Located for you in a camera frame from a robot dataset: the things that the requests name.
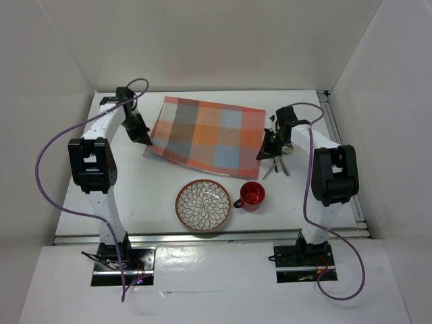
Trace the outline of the orange blue checkered cloth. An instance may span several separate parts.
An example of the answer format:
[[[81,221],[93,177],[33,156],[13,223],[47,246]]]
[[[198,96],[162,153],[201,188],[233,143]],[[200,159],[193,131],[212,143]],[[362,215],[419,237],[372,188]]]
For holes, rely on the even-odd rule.
[[[165,97],[144,157],[208,173],[255,180],[266,112],[238,105]]]

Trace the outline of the silver fork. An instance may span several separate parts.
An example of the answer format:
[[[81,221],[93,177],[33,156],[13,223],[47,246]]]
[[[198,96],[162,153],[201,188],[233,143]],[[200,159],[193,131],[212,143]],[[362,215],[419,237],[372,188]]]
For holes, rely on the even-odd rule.
[[[280,157],[279,156],[276,156],[276,157],[273,158],[273,169],[274,169],[275,173],[279,173],[279,170],[278,170],[278,167],[277,167],[277,165],[279,164],[279,161],[280,161]]]

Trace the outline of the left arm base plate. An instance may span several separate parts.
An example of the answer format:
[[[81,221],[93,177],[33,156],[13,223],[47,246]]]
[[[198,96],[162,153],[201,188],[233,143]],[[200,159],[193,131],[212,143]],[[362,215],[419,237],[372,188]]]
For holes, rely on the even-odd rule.
[[[126,286],[152,286],[154,284],[156,248],[146,247],[132,250],[130,261],[122,261]],[[117,259],[104,261],[97,254],[91,255],[94,262],[92,287],[121,286],[120,265]]]

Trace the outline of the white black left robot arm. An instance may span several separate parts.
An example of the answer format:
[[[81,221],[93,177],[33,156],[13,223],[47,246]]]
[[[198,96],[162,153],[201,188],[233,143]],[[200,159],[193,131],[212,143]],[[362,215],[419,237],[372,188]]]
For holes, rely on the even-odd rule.
[[[109,262],[118,269],[128,268],[133,252],[119,219],[113,187],[117,181],[117,165],[111,141],[119,127],[126,130],[135,143],[152,145],[150,128],[137,109],[136,93],[128,86],[118,87],[115,96],[104,97],[99,105],[101,116],[81,138],[68,142],[72,178],[85,193],[98,221],[100,262]]]

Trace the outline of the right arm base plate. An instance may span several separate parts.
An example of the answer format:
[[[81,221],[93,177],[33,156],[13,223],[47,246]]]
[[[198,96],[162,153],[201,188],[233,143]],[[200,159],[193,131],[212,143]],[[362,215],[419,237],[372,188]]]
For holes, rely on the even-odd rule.
[[[274,246],[268,260],[275,264],[277,283],[337,281],[338,275],[330,245],[323,252],[301,259],[294,246]]]

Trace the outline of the red enamel mug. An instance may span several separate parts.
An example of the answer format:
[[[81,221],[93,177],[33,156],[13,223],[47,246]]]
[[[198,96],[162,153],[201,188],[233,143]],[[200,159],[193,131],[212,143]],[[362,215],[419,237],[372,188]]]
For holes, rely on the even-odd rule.
[[[247,182],[240,189],[240,197],[233,203],[236,209],[256,211],[265,199],[265,189],[258,182]]]

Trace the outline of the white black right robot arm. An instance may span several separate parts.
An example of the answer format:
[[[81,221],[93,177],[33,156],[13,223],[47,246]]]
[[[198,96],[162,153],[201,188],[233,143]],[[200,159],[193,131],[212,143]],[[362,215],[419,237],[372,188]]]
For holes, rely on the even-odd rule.
[[[356,152],[353,146],[341,145],[313,129],[319,118],[298,119],[294,107],[278,109],[271,118],[271,128],[264,129],[264,139],[256,159],[282,162],[282,155],[294,147],[308,154],[308,171],[303,201],[306,225],[301,229],[294,250],[275,262],[297,261],[311,266],[327,254],[329,231],[342,209],[359,191]]]

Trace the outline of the floral patterned ceramic plate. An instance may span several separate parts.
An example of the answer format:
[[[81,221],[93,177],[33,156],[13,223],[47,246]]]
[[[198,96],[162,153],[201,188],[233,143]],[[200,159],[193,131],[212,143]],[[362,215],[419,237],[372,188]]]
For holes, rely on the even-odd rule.
[[[175,213],[180,223],[197,233],[209,233],[230,218],[231,198],[218,182],[208,179],[187,183],[176,196]]]

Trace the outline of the silver spoon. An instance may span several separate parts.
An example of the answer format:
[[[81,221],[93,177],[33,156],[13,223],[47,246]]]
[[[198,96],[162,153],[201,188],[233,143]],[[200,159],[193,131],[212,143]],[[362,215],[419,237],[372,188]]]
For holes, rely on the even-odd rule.
[[[282,157],[284,157],[284,155],[289,155],[289,154],[291,154],[291,153],[293,152],[293,150],[294,150],[294,146],[293,146],[292,144],[285,145],[284,148],[283,148],[283,154],[282,154]],[[279,169],[282,170],[280,163],[277,165],[277,167],[278,167],[278,170],[279,170]],[[272,164],[272,166],[269,168],[269,170],[266,172],[266,174],[263,176],[262,180],[266,180],[272,171],[274,171],[274,169],[273,169],[273,164]]]

